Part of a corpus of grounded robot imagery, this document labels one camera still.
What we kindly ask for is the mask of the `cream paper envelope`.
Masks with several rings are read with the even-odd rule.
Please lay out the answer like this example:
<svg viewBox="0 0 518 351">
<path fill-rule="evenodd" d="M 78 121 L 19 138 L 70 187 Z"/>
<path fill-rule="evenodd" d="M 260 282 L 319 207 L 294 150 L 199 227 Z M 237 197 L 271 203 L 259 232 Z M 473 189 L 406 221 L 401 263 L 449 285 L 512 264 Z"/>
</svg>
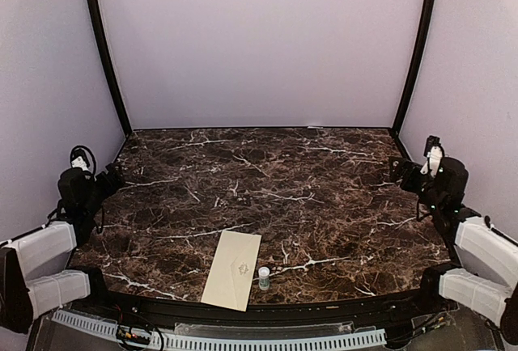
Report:
<svg viewBox="0 0 518 351">
<path fill-rule="evenodd" d="M 260 244 L 260 235 L 223 231 L 201 302 L 235 311 L 246 311 Z"/>
</svg>

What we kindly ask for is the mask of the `green white glue stick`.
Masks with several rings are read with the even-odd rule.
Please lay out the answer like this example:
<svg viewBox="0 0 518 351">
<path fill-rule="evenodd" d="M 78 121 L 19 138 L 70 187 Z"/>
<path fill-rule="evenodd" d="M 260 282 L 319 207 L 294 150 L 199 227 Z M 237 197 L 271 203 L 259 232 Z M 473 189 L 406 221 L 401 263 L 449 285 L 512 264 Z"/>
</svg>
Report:
<svg viewBox="0 0 518 351">
<path fill-rule="evenodd" d="M 270 269 L 268 267 L 260 267 L 258 269 L 258 285 L 260 290 L 268 290 L 270 287 Z"/>
</svg>

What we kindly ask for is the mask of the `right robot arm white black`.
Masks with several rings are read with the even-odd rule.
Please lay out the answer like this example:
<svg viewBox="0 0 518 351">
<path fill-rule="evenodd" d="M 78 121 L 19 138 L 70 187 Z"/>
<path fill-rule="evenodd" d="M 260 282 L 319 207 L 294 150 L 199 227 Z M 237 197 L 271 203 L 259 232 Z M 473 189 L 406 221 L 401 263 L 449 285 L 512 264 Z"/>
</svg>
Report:
<svg viewBox="0 0 518 351">
<path fill-rule="evenodd" d="M 401 189 L 417 195 L 434 228 L 444 241 L 450 262 L 423 272 L 413 306 L 429 314 L 452 300 L 491 321 L 510 345 L 517 343 L 517 242 L 499 231 L 489 216 L 463 205 L 469 173 L 465 165 L 443 157 L 437 163 L 419 165 L 392 157 L 389 175 Z M 468 271 L 458 251 L 471 254 L 496 273 L 498 282 Z"/>
</svg>

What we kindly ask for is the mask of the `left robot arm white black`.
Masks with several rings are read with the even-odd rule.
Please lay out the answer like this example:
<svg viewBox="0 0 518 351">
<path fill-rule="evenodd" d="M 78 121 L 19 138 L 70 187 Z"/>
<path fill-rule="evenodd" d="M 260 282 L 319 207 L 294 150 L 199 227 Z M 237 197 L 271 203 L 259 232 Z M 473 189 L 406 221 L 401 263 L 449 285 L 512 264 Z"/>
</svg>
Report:
<svg viewBox="0 0 518 351">
<path fill-rule="evenodd" d="M 1 325 L 28 333 L 43 314 L 69 302 L 83 303 L 97 315 L 108 315 L 114 298 L 97 267 L 80 265 L 59 273 L 33 278 L 43 264 L 86 244 L 93 232 L 104 230 L 103 203 L 124 185 L 117 168 L 109 164 L 94 174 L 74 165 L 57 183 L 61 195 L 48 221 L 28 233 L 1 244 Z"/>
</svg>

